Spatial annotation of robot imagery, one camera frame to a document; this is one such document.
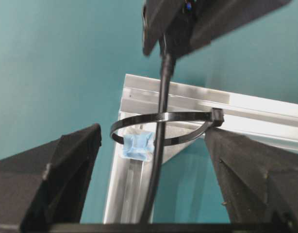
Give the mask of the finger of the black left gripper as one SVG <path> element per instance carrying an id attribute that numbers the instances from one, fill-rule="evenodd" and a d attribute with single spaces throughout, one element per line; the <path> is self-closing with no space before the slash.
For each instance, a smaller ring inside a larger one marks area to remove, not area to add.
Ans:
<path id="1" fill-rule="evenodd" d="M 183 7 L 183 0 L 146 0 L 142 10 L 143 54 L 149 56 L 160 37 Z"/>
<path id="2" fill-rule="evenodd" d="M 168 28 L 168 53 L 182 57 L 283 6 L 289 0 L 189 0 Z"/>

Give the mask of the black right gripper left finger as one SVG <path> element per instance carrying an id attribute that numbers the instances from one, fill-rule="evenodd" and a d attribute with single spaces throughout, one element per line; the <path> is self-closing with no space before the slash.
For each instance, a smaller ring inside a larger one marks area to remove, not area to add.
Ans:
<path id="1" fill-rule="evenodd" d="M 79 223 L 101 146 L 93 124 L 0 160 L 0 233 Z"/>

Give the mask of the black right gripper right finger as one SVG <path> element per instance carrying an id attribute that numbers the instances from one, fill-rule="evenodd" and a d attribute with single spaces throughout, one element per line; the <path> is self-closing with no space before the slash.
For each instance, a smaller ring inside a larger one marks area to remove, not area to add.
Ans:
<path id="1" fill-rule="evenodd" d="M 231 223 L 298 233 L 298 154 L 219 128 L 205 143 Z"/>

